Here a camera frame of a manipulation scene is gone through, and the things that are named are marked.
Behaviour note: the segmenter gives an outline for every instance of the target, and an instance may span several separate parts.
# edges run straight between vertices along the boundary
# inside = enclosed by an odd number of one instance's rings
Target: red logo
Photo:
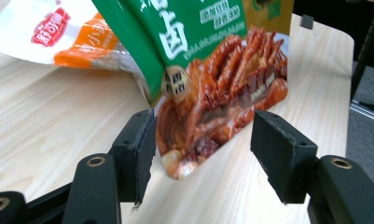
[[[32,43],[44,47],[54,46],[64,34],[70,16],[61,7],[41,21],[35,27],[35,33],[32,36]]]

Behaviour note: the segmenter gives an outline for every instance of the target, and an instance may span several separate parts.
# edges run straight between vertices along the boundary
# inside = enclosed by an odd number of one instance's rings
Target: snack bag
[[[145,80],[91,0],[10,1],[0,13],[0,52],[34,63],[131,72],[147,101],[160,94],[160,81]]]
[[[93,3],[145,78],[161,80],[156,139],[173,178],[190,175],[257,109],[287,95],[293,1]]]

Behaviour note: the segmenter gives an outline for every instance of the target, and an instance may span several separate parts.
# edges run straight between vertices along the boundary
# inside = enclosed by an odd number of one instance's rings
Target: green package label
[[[185,178],[287,94],[293,1],[93,0],[139,65],[157,144]]]

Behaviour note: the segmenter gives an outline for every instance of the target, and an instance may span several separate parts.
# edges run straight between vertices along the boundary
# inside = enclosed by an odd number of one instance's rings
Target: food package
[[[287,95],[293,1],[92,1],[147,80],[175,179]]]
[[[0,52],[34,63],[130,72],[151,98],[133,57],[91,0],[11,0],[0,13]]]

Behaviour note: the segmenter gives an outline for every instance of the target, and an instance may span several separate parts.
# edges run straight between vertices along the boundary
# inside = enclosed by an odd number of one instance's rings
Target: wooden table
[[[270,111],[316,143],[318,157],[344,156],[353,40],[317,22],[313,30],[299,24],[294,15],[289,94]],[[107,152],[129,117],[147,108],[130,74],[0,53],[0,191],[30,202],[69,183],[81,159]],[[143,204],[137,211],[121,204],[123,223],[309,223],[306,204],[279,202],[250,152],[252,128],[184,180],[167,176],[157,152]]]

